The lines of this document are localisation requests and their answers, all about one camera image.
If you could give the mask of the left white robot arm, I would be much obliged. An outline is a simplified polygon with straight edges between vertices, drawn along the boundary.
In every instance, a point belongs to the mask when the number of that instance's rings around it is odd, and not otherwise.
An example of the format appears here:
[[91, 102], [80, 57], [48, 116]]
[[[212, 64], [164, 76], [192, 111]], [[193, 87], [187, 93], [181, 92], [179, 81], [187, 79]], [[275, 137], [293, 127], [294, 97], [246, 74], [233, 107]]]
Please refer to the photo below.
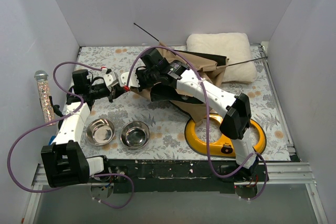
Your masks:
[[92, 176], [106, 182], [112, 175], [107, 158], [104, 155], [85, 157], [80, 140], [94, 102], [102, 98], [112, 102], [125, 91], [119, 84], [118, 75], [111, 69], [102, 68], [99, 84], [88, 75], [87, 69], [72, 73], [73, 86], [66, 101], [67, 117], [52, 143], [41, 149], [46, 177], [52, 188], [85, 184]]

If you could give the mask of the black tent pole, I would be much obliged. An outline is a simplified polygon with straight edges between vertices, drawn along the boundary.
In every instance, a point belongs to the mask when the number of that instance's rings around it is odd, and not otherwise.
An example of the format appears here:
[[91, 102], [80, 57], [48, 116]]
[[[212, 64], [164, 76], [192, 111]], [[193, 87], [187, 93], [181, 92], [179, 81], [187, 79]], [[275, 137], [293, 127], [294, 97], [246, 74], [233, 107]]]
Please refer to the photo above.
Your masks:
[[259, 58], [255, 58], [255, 59], [252, 59], [252, 60], [246, 60], [246, 61], [241, 61], [241, 62], [237, 62], [237, 63], [228, 64], [228, 65], [226, 65], [226, 67], [241, 65], [241, 64], [244, 64], [244, 63], [254, 62], [254, 61], [263, 60], [263, 59], [267, 59], [267, 58], [268, 58], [267, 56], [259, 57]]
[[137, 23], [133, 23], [133, 25], [135, 25], [137, 28], [139, 28], [140, 30], [142, 30], [143, 32], [145, 32], [147, 35], [149, 35], [151, 38], [153, 38], [155, 41], [157, 41], [159, 43], [159, 45], [165, 46], [164, 42], [160, 41], [157, 37], [155, 37], [153, 34], [151, 34], [150, 32], [148, 32], [146, 29], [144, 29], [143, 27], [141, 27]]

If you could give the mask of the beige fabric pet tent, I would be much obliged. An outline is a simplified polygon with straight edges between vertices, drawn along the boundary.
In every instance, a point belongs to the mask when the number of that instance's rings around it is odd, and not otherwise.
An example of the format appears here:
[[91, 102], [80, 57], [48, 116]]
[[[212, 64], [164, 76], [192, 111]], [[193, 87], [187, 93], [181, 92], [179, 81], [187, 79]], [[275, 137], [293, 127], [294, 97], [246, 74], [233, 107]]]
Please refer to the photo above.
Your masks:
[[153, 88], [145, 88], [140, 90], [139, 88], [132, 88], [131, 91], [150, 100], [150, 101], [172, 101], [178, 109], [189, 115], [197, 125], [202, 123], [202, 119], [207, 116], [206, 109], [210, 108], [209, 104], [205, 104], [205, 95], [203, 88], [205, 82], [209, 82], [212, 86], [219, 86], [222, 81], [222, 77], [225, 72], [224, 66], [219, 66], [219, 62], [226, 63], [227, 60], [223, 56], [209, 55], [209, 54], [196, 54], [193, 52], [177, 51], [166, 46], [149, 47], [142, 51], [134, 60], [130, 71], [132, 72], [137, 61], [146, 54], [149, 54], [153, 49], [157, 49], [160, 56], [166, 58], [168, 62], [172, 62], [177, 59], [182, 63], [192, 66], [191, 73], [196, 78], [195, 87], [200, 89], [198, 94], [201, 97], [200, 102], [192, 103], [191, 99], [183, 100], [182, 95], [191, 95], [190, 92], [182, 89], [172, 89], [171, 91], [167, 87], [159, 90], [158, 97], [154, 97]]

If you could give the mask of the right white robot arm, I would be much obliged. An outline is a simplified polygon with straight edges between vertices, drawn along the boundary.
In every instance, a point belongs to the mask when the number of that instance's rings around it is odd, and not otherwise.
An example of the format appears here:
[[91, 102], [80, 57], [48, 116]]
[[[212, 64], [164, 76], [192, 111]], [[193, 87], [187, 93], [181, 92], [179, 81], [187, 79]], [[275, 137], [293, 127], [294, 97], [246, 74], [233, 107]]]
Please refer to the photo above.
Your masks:
[[131, 69], [139, 82], [136, 87], [128, 80], [131, 90], [152, 102], [170, 101], [194, 122], [209, 119], [210, 110], [215, 110], [223, 118], [219, 129], [235, 151], [235, 171], [242, 180], [251, 180], [257, 174], [259, 158], [245, 135], [251, 125], [249, 97], [219, 87], [226, 57], [158, 46], [144, 50], [137, 58], [144, 66]]

